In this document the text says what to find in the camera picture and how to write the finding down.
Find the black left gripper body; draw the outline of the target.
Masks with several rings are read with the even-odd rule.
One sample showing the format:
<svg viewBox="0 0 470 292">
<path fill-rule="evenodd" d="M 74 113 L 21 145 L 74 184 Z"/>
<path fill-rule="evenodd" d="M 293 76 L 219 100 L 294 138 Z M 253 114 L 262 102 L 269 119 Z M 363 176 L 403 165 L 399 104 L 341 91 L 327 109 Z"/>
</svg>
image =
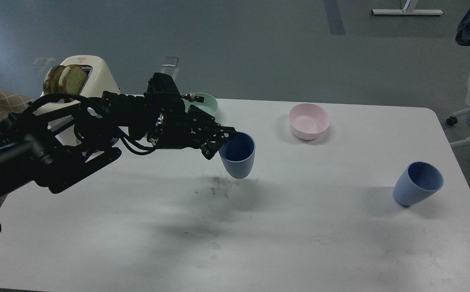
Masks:
<svg viewBox="0 0 470 292">
<path fill-rule="evenodd" d="M 144 98 L 149 113 L 146 140 L 153 147 L 209 151 L 218 144 L 218 124 L 201 108 L 205 95 L 182 95 L 170 75 L 155 73 Z"/>
</svg>

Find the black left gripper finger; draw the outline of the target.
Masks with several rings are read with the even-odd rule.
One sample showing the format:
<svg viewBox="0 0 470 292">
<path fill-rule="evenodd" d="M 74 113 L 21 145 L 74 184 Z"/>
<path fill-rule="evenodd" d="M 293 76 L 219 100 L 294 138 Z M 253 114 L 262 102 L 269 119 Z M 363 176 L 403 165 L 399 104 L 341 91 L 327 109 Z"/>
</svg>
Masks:
<svg viewBox="0 0 470 292">
<path fill-rule="evenodd" d="M 237 135 L 237 131 L 233 127 L 225 127 L 220 123 L 211 122 L 206 126 L 206 136 L 208 141 L 223 142 L 234 138 Z"/>
<path fill-rule="evenodd" d="M 199 144 L 199 149 L 205 159 L 211 160 L 222 147 L 223 143 L 223 138 L 207 139 Z"/>
</svg>

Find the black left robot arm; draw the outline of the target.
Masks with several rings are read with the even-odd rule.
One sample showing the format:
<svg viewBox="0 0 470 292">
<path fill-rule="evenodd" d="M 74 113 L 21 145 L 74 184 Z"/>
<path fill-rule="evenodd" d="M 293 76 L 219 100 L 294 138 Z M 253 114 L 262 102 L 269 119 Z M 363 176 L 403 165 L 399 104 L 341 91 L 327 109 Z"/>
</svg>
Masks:
<svg viewBox="0 0 470 292">
<path fill-rule="evenodd" d="M 185 100 L 204 101 L 155 73 L 142 96 L 56 92 L 9 113 L 0 122 L 0 198 L 31 181 L 60 193 L 116 161 L 118 141 L 135 155 L 195 148 L 212 159 L 237 131 Z"/>
</svg>

